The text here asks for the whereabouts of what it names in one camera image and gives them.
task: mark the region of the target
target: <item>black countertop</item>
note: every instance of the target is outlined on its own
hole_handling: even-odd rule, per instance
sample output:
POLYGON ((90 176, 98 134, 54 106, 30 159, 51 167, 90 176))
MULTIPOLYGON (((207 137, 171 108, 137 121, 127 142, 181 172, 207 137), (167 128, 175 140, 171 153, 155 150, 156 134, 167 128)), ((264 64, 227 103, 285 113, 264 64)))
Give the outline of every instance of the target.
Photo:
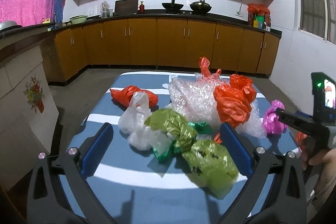
MULTIPOLYGON (((70 25, 66 27, 60 27, 60 28, 55 29, 55 31, 65 30, 71 27, 75 27, 75 26, 77 27, 77 26, 81 26, 85 24, 103 22, 106 20, 117 20, 117 19, 125 19, 125 18, 142 18, 142 17, 171 17, 171 18, 197 19, 197 20, 204 20, 204 21, 209 21, 209 22, 227 23, 227 24, 244 27, 244 28, 251 29, 257 32, 262 32, 262 33, 267 32, 267 31, 249 26, 247 25, 247 21, 241 20, 238 18, 211 14, 211 13, 206 13, 205 15, 198 15, 198 14, 194 14, 193 11, 189 11, 189 10, 181 10, 179 11, 179 13, 172 13, 164 9, 150 9, 150 10, 145 10, 144 14, 114 16, 114 17, 108 17, 108 18, 99 18, 99 16, 95 16, 95 17, 88 18, 88 20, 83 23, 70 25)), ((281 38, 282 36, 282 32, 279 30, 275 30, 275 29, 271 29, 271 31, 267 33, 270 33, 279 38, 281 38)))
POLYGON ((25 27, 20 27, 20 28, 16 28, 16 29, 11 29, 11 30, 4 31, 4 32, 0 33, 0 39, 2 39, 4 37, 9 37, 9 36, 17 34, 17 33, 31 31, 31 30, 34 30, 34 29, 42 28, 42 27, 51 27, 53 25, 55 25, 55 23, 44 23, 44 24, 37 24, 37 25, 31 25, 31 26, 25 26, 25 27))

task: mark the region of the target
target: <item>orange plastic bag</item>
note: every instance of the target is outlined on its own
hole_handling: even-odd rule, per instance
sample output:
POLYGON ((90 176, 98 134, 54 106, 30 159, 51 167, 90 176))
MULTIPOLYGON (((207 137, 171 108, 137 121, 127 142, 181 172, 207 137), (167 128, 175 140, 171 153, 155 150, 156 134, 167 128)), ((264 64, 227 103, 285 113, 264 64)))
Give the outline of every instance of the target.
POLYGON ((230 86, 244 93, 249 103, 252 103, 257 96, 257 91, 252 86, 252 79, 243 75, 231 75, 230 86))
POLYGON ((222 70, 218 69, 213 75, 209 71, 210 61, 206 57, 200 57, 198 61, 198 65, 201 69, 201 73, 204 78, 211 78, 211 79, 219 79, 221 76, 222 70))
POLYGON ((215 88, 213 95, 221 122, 228 122, 236 128, 248 121, 252 108, 242 91, 229 85, 220 85, 215 88))
POLYGON ((141 90, 134 85, 129 85, 123 90, 110 89, 112 98, 125 107, 129 107, 129 103, 132 99, 133 94, 139 91, 147 93, 149 99, 149 107, 154 107, 158 103, 159 98, 156 94, 150 92, 149 90, 141 90))
POLYGON ((302 133, 301 131, 298 131, 297 134, 295 135, 295 141, 298 143, 300 146, 300 149, 304 151, 306 149, 305 145, 302 145, 302 141, 307 138, 308 135, 302 133))

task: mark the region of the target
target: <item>blue table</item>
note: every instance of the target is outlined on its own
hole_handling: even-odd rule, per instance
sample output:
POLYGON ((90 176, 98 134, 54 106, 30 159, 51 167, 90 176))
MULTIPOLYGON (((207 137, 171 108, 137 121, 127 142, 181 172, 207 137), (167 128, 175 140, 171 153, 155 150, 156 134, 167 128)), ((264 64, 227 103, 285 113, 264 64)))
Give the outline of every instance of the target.
MULTIPOLYGON (((120 75, 111 88, 123 89, 135 85, 149 89, 159 97, 159 108, 169 104, 167 84, 172 77, 195 80, 193 74, 157 71, 127 72, 120 75)), ((262 118, 270 103, 256 88, 262 118)), ((240 175, 230 193, 217 200, 188 178, 189 167, 182 157, 159 164, 150 152, 137 152, 129 146, 128 135, 120 132, 117 124, 123 110, 112 102, 109 90, 97 103, 81 126, 70 147, 80 147, 94 136, 104 122, 113 125, 114 138, 93 177, 87 178, 101 204, 119 224, 211 224, 216 223, 237 197, 246 182, 240 175)), ((289 130, 278 137, 257 139, 249 137, 255 146, 263 146, 276 154, 297 151, 289 130)), ((79 208, 65 176, 62 186, 73 211, 85 217, 79 208)), ((251 214, 258 213, 268 194, 273 175, 268 175, 262 193, 251 214)))

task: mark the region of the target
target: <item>concrete floor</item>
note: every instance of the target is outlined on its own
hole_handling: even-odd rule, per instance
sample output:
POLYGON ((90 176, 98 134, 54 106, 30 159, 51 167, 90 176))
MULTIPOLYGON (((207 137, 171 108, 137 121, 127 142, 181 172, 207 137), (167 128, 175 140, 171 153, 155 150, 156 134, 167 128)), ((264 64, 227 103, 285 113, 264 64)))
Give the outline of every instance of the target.
MULTIPOLYGON (((67 86, 50 86, 56 106, 60 111, 59 123, 63 125, 60 153, 65 152, 82 121, 90 114, 100 98, 113 84, 115 78, 130 69, 88 69, 67 86)), ((271 102, 278 99, 286 110, 297 107, 270 80, 252 77, 253 83, 271 102)))

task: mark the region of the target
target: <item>metal screw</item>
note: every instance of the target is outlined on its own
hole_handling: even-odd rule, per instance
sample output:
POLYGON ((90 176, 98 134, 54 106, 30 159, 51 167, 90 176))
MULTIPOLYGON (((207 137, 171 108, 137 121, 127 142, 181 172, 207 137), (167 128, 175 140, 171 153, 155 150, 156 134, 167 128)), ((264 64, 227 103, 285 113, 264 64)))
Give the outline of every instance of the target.
POLYGON ((288 152, 288 156, 289 156, 290 158, 295 158, 295 153, 294 153, 293 151, 289 151, 289 152, 288 152))
POLYGON ((39 159, 42 160, 44 158, 45 158, 45 153, 44 152, 39 153, 39 159))
POLYGON ((74 155, 74 154, 76 154, 76 153, 77 153, 77 148, 75 148, 75 147, 70 148, 70 149, 68 150, 68 153, 69 153, 70 155, 74 155))
POLYGON ((266 152, 265 148, 258 146, 256 148, 258 154, 264 154, 266 152))

